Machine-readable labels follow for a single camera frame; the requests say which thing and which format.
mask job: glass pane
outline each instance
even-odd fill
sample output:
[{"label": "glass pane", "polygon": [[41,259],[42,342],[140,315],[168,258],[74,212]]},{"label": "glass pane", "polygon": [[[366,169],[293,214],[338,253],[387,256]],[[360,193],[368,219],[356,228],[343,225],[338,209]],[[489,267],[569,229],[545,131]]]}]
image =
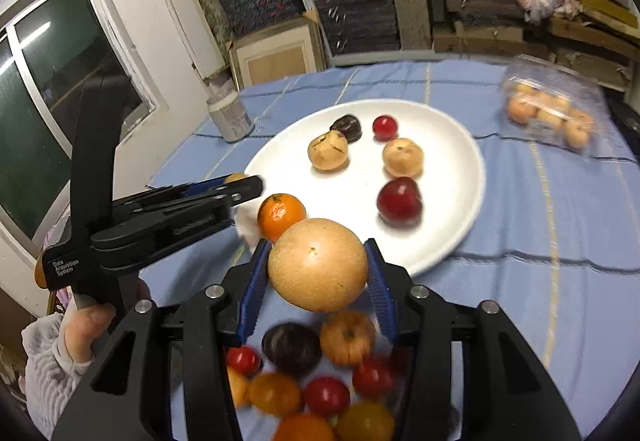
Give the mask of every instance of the glass pane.
[{"label": "glass pane", "polygon": [[[82,85],[99,76],[125,75],[89,0],[47,0],[15,25],[24,58],[42,99],[71,144]],[[129,91],[124,117],[142,101]],[[136,113],[143,111],[142,105]]]},{"label": "glass pane", "polygon": [[33,238],[71,175],[71,160],[22,83],[6,36],[0,41],[0,204]]}]

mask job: window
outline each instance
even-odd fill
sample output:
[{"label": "window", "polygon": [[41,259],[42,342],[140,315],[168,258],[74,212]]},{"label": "window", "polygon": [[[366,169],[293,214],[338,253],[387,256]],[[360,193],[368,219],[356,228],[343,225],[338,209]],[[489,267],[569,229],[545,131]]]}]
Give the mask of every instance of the window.
[{"label": "window", "polygon": [[68,205],[84,83],[131,79],[121,139],[154,109],[104,4],[24,0],[0,23],[0,222],[34,257]]}]

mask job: window frame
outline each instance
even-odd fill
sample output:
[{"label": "window frame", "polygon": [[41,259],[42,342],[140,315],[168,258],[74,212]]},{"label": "window frame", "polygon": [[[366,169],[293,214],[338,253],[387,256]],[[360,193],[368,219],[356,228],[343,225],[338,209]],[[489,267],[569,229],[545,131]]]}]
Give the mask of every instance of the window frame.
[{"label": "window frame", "polygon": [[[27,88],[27,91],[36,107],[40,117],[44,120],[47,128],[53,135],[53,138],[57,141],[67,156],[72,156],[72,147],[66,138],[65,134],[60,129],[53,115],[49,112],[47,105],[45,104],[36,83],[33,80],[31,71],[26,63],[20,44],[18,42],[17,34],[15,32],[15,24],[17,24],[22,18],[27,16],[30,12],[35,10],[44,4],[47,0],[19,0],[8,8],[2,15],[0,15],[0,32],[6,31],[9,46],[14,55],[15,64],[20,72],[22,81]],[[140,99],[142,100],[142,106],[148,111],[142,115],[138,113],[138,110],[134,110],[132,114],[127,117],[125,122],[126,135],[121,140],[120,144],[126,142],[129,136],[131,136],[133,130],[138,127],[148,116],[151,116],[155,111],[161,108],[166,109],[166,103],[160,97],[158,90],[151,79],[148,71],[146,70],[135,45],[133,44],[129,34],[126,32],[124,24],[120,19],[113,0],[89,0],[96,18],[100,24],[102,32],[107,38],[111,49],[113,50],[116,58],[118,59],[123,70],[131,78],[131,82],[137,91]],[[37,258],[42,246],[44,244],[44,238],[50,228],[64,214],[69,206],[70,202],[70,182],[67,182],[61,192],[58,194],[53,204],[50,206],[47,214],[40,223],[33,238],[27,236],[14,220],[8,215],[2,206],[0,206],[0,224],[4,229],[11,234],[11,236],[22,246],[22,248],[34,259]]]}]

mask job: clear plastic clamshell box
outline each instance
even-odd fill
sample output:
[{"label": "clear plastic clamshell box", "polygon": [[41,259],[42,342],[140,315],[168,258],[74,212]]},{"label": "clear plastic clamshell box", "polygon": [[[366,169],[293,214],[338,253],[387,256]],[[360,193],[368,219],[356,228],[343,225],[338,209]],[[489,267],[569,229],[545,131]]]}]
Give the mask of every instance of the clear plastic clamshell box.
[{"label": "clear plastic clamshell box", "polygon": [[587,153],[602,133],[604,94],[571,69],[521,55],[507,66],[502,90],[507,116],[535,140]]}]

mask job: table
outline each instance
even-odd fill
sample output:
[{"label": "table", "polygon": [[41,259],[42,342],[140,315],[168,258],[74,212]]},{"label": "table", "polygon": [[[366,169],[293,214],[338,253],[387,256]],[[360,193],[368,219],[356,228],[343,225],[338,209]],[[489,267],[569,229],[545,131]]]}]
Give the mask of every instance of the table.
[{"label": "table", "polygon": [[[205,121],[150,186],[242,171],[287,125],[332,104],[401,98],[450,114],[481,148],[486,196],[465,240],[415,281],[455,303],[499,302],[587,436],[640,358],[640,169],[610,121],[590,156],[531,142],[504,117],[498,87],[503,71],[468,60],[395,62],[257,85],[241,93],[255,118],[248,137],[228,144],[213,122]],[[170,305],[221,281],[231,265],[249,257],[230,228],[146,268],[142,277],[158,305]],[[263,310],[308,319],[306,312],[286,306],[272,292]],[[259,345],[268,322],[262,315],[250,343]],[[174,437],[180,440],[186,434],[179,394],[173,416]],[[453,400],[455,405],[460,400],[455,392]],[[241,417],[245,440],[269,439],[264,432],[275,427],[274,419],[242,414],[250,415]]]}]

